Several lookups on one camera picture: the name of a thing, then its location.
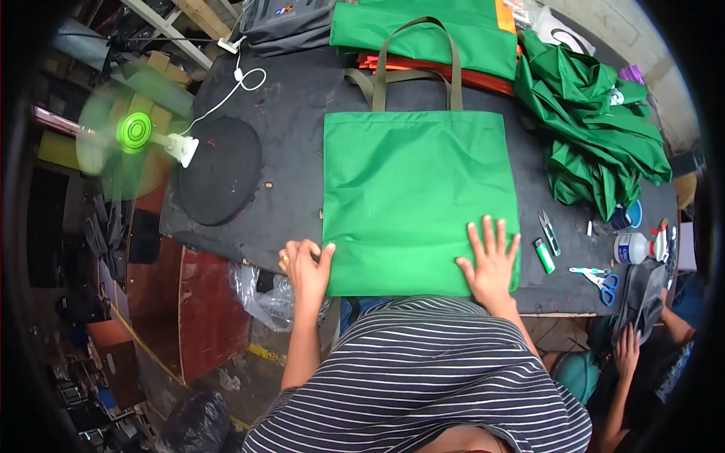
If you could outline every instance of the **blue scissors handle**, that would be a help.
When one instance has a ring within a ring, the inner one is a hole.
[[[616,274],[608,274],[604,277],[604,281],[602,282],[602,285],[606,286],[609,289],[617,289],[619,286],[619,275]]]
[[[614,293],[606,288],[602,288],[602,302],[604,305],[609,307],[611,304],[614,303]]]

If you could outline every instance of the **spray bottle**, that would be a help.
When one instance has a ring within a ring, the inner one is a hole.
[[[664,229],[660,229],[654,241],[645,238],[642,233],[620,234],[614,240],[614,259],[618,263],[638,265],[648,257],[663,261],[667,252],[667,238]]]

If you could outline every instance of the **white power cord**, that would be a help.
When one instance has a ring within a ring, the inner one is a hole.
[[[250,70],[247,74],[244,74],[241,71],[241,68],[239,67],[240,60],[241,60],[241,52],[239,52],[239,55],[237,55],[237,58],[236,58],[236,69],[234,70],[234,78],[236,79],[236,85],[234,86],[234,88],[232,88],[231,91],[229,91],[229,94],[226,95],[226,97],[224,99],[222,99],[222,101],[219,104],[214,106],[210,111],[204,113],[202,116],[200,116],[200,117],[196,118],[194,121],[192,121],[191,124],[188,126],[188,128],[179,135],[186,134],[187,132],[189,132],[191,130],[191,128],[196,124],[197,121],[203,120],[204,118],[209,116],[210,113],[214,112],[216,109],[221,107],[222,104],[224,104],[227,101],[227,99],[229,99],[231,97],[231,95],[234,94],[234,92],[236,91],[237,88],[241,87],[241,89],[243,89],[245,91],[254,91],[257,88],[259,88],[260,86],[262,86],[262,84],[267,80],[267,71],[265,71],[261,67],[256,67],[253,70]],[[256,86],[254,86],[252,88],[248,88],[246,85],[244,85],[244,79],[247,78],[247,76],[249,74],[252,74],[253,72],[257,72],[257,71],[262,73],[262,81],[260,81]]]

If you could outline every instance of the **black tabletop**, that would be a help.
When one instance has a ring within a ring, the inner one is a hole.
[[[194,102],[195,117],[203,115],[229,92],[236,58],[214,63]],[[277,268],[278,250],[290,239],[321,242],[323,206],[322,129],[329,112],[368,111],[360,89],[343,80],[353,61],[322,48],[271,58],[242,60],[242,70],[261,67],[267,80],[256,91],[238,90],[209,118],[228,115],[248,122],[259,134],[264,166],[254,199],[227,225],[207,227],[191,221],[178,203],[175,178],[170,178],[161,215],[161,231],[194,248],[229,259],[242,258],[269,270]],[[256,80],[249,76],[247,85]],[[414,80],[388,87],[389,111],[445,109],[440,82]],[[569,267],[606,268],[613,258],[614,235],[586,235],[587,221],[595,212],[587,204],[565,206],[554,201],[544,172],[541,134],[521,125],[525,107],[515,99],[470,88],[463,89],[465,109],[503,115],[506,143],[516,185],[521,224],[521,284],[514,293],[522,313],[618,312],[619,303],[606,307],[598,288]],[[667,217],[676,219],[674,186],[654,187],[642,181],[644,219],[640,230],[656,227]],[[556,270],[546,275],[532,243],[543,237],[537,212],[545,209],[554,226],[562,254]],[[615,271],[623,278],[624,266]]]

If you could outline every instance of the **striped shirt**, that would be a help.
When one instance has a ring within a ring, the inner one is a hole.
[[[592,435],[587,411],[512,322],[417,296],[362,315],[308,382],[282,391],[243,450],[415,452],[459,425],[515,452],[583,452]]]

